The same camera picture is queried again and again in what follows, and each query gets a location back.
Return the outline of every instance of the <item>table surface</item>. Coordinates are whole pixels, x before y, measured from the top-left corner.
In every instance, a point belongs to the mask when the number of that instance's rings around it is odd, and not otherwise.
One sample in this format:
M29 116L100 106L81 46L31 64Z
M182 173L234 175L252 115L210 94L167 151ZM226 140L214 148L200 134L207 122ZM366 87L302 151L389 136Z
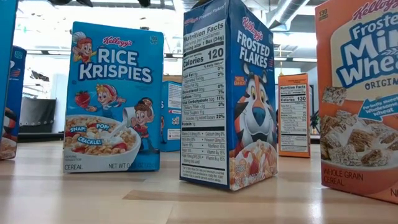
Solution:
M0 161L0 223L398 223L398 205L321 186L312 158L279 158L279 174L238 192L178 180L178 152L159 172L62 174L62 142L20 144Z

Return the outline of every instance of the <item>frosted flakes box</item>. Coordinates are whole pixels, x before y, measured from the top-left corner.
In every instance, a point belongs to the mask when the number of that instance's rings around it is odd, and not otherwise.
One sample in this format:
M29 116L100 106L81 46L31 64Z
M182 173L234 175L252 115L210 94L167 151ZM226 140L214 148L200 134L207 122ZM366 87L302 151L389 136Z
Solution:
M184 14L180 179L238 190L277 173L272 33L240 0Z
M0 159L16 156L22 89L24 87L26 50L13 46L8 78L6 109L4 112Z
M160 32L75 22L65 172L159 169Z
M398 1L316 11L322 184L398 203Z
M6 107L8 75L10 71L17 5L17 0L0 1L0 22L3 24L0 35L0 118L4 116ZM0 119L0 127L3 127L3 119Z
M160 150L178 151L181 147L181 84L163 82L160 118Z

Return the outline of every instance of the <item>cartoon elf character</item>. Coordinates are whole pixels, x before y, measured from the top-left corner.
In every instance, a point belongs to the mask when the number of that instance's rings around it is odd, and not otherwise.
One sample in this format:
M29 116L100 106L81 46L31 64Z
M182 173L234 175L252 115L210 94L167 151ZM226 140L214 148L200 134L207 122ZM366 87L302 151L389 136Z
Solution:
M118 95L115 87L109 84L97 84L95 87L97 91L97 100L101 106L87 106L85 109L90 112L102 110L105 118L114 119L111 108L120 107L126 100Z
M86 37L83 32L76 32L72 35L72 42L76 44L72 48L73 61L82 61L83 63L91 62L91 57L97 54L97 51L93 52L93 40Z
M164 129L164 117L160 116L160 136L162 136L162 141L160 143L166 144L166 141L164 141L163 137L163 129Z
M146 125L153 122L155 118L154 110L152 109L152 100L145 97L138 101L134 106L134 109L136 110L136 116L131 118L131 127L136 130L141 137L142 141L139 150L141 151L146 148L153 151L154 147L150 141L148 126Z

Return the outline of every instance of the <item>ceiling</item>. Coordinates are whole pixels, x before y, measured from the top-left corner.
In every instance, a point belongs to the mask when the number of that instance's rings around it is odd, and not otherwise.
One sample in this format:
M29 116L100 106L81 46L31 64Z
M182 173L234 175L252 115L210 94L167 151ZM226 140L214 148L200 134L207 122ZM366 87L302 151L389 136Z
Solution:
M94 8L73 1L67 6L53 7L45 0L19 3L14 43L28 50L69 50L74 21L109 26L140 28L163 32L166 53L181 53L183 13L195 0L152 0L150 8L140 8L137 0L92 0ZM285 0L243 0L264 23L267 14ZM275 32L275 56L316 58L315 6L326 0L310 0L298 10L288 32ZM284 62L284 67L311 69L315 63Z

